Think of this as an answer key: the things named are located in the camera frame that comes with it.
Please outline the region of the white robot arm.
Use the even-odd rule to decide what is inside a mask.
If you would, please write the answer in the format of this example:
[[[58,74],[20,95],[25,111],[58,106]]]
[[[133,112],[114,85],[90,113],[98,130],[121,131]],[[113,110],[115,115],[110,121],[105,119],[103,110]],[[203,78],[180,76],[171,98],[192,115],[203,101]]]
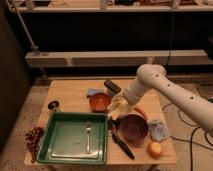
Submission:
[[[136,78],[116,95],[116,99],[132,107],[149,89],[160,92],[213,137],[213,103],[170,81],[161,65],[141,65]]]

